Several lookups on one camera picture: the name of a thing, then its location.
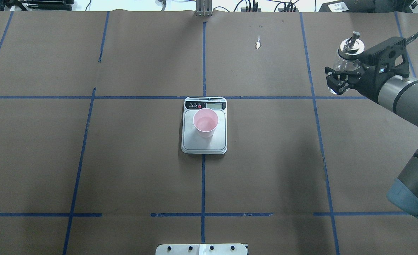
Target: pink cup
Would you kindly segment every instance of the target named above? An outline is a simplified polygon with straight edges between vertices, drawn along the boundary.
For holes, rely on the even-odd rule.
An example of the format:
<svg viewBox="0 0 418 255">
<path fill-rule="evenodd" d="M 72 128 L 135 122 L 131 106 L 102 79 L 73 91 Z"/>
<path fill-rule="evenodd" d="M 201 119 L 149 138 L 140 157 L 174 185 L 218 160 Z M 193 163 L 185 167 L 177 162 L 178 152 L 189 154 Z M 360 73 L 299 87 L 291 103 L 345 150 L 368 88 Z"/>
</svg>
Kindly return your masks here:
<svg viewBox="0 0 418 255">
<path fill-rule="evenodd" d="M 219 116 L 212 109 L 203 108 L 193 115 L 193 126 L 195 126 L 196 131 L 201 137 L 211 137 L 218 124 Z"/>
</svg>

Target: kitchen scale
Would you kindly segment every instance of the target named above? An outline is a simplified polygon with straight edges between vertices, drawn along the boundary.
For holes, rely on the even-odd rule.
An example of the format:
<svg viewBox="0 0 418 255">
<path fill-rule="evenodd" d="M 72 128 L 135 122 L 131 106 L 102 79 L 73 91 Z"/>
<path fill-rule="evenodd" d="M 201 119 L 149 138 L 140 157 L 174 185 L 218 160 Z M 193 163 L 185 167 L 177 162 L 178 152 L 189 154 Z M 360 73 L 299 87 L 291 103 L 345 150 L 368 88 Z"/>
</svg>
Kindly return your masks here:
<svg viewBox="0 0 418 255">
<path fill-rule="evenodd" d="M 214 135 L 199 136 L 193 126 L 193 116 L 199 109 L 210 108 L 219 116 Z M 181 149 L 189 154 L 225 154 L 227 150 L 227 111 L 223 97 L 187 97 L 183 103 Z"/>
</svg>

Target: blue joint cover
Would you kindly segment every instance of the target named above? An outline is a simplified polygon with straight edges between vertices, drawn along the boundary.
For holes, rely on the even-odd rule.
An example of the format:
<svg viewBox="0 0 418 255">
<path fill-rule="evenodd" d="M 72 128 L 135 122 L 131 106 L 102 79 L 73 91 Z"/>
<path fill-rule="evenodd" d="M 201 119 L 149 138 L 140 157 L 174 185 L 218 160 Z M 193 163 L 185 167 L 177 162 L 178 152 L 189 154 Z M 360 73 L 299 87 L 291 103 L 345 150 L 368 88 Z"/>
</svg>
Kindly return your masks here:
<svg viewBox="0 0 418 255">
<path fill-rule="evenodd" d="M 395 182 L 387 193 L 387 199 L 406 213 L 418 219 L 418 197 L 399 179 Z"/>
</svg>

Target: white bracket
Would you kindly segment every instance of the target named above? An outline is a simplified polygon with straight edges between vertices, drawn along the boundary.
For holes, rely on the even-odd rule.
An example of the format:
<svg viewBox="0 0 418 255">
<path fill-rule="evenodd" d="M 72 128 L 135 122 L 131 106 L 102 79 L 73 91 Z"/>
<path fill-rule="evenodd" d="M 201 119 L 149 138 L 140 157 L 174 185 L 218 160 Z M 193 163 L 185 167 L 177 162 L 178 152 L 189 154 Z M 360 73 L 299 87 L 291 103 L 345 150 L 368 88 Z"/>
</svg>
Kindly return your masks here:
<svg viewBox="0 0 418 255">
<path fill-rule="evenodd" d="M 212 0 L 196 0 L 196 16 L 212 16 Z"/>
<path fill-rule="evenodd" d="M 248 255 L 244 244 L 159 245 L 156 255 Z"/>
</svg>

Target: bottle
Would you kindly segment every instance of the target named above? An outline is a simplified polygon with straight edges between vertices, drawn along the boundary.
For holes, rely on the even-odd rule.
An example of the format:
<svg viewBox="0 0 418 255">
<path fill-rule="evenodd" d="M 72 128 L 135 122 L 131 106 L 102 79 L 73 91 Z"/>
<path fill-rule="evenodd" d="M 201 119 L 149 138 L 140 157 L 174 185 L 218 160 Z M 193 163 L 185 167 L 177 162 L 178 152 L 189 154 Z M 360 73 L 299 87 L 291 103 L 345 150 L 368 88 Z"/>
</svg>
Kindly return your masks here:
<svg viewBox="0 0 418 255">
<path fill-rule="evenodd" d="M 341 42 L 332 69 L 341 72 L 354 71 L 361 66 L 358 56 L 365 50 L 365 44 L 363 44 L 359 37 L 360 33 L 354 31 L 351 38 Z M 330 87 L 329 90 L 332 94 L 337 94 Z"/>
</svg>

